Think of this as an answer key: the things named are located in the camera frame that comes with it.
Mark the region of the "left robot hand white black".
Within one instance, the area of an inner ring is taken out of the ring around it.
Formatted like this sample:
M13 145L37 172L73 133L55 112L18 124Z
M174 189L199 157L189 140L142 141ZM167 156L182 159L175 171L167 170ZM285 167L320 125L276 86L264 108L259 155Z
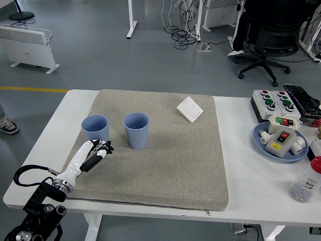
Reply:
M88 172L97 165L106 155L112 154L114 148L111 141L100 139L86 141L71 159L66 170L54 179L53 185L64 187L71 192L76 186L76 178L82 172Z

